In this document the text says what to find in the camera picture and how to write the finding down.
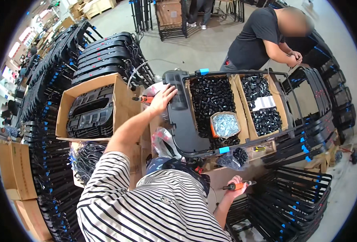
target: sneaker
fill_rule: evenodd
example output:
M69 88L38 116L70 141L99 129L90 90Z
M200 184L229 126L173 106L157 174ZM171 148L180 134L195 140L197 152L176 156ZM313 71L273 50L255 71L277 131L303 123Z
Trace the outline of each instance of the sneaker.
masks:
M186 22L186 26L188 26L188 27L196 27L197 24L196 24L196 22L194 22L194 23L192 23L192 24Z

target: hand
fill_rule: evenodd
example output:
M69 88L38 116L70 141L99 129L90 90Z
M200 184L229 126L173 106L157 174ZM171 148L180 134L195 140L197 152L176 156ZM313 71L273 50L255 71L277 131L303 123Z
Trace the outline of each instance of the hand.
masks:
M296 60L296 58L295 58L295 56L289 56L289 63L287 63L287 66L288 67L294 67L294 66L296 66L298 64L298 62L297 62L297 60Z
M232 180L230 180L227 183L227 186L228 186L228 184L230 184L232 182L235 184L241 183L242 180L243 179L240 176L236 175L232 178ZM242 195L246 191L246 189L247 189L247 183L244 183L243 188L241 188L239 190L235 190L235 191L227 190L227 192L225 192L224 196L232 196L233 198L236 198L237 196Z
M153 115L160 115L165 111L168 102L174 95L176 95L176 93L177 89L175 86L170 86L170 84L164 85L164 88L154 96L148 109Z
M302 63L302 55L301 53L297 52L297 51L292 51L291 55L295 56L295 58L297 59L297 64L301 64Z

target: gray pants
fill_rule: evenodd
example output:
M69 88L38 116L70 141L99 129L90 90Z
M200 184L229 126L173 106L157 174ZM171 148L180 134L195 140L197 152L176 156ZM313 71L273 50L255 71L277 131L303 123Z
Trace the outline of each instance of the gray pants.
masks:
M204 7L204 18L200 25L207 25L210 20L212 0L192 0L189 7L188 23L192 24L197 21L197 14L201 7Z
M231 72L239 70L234 64L232 64L231 60L229 60L228 55L221 64L220 72Z

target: orange power tool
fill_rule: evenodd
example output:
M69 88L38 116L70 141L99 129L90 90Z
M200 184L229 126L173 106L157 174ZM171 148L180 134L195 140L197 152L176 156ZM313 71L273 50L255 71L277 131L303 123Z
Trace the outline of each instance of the orange power tool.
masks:
M242 183L230 183L228 184L228 186L224 186L223 190L230 190L230 191L235 191L235 190L239 190L242 189L244 186L244 183L247 183L247 187L251 186L251 185L255 185L257 182L256 181L243 181Z
M134 101L140 101L141 103L152 103L153 101L153 97L147 97L147 96L133 97L132 99Z

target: hair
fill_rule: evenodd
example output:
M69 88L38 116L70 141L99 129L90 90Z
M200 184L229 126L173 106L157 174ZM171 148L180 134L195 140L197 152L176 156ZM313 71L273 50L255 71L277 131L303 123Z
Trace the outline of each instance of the hair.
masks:
M306 26L306 37L311 35L314 30L314 22L309 16L307 16L302 10L296 7L286 7L283 10L295 14L298 17L304 18Z

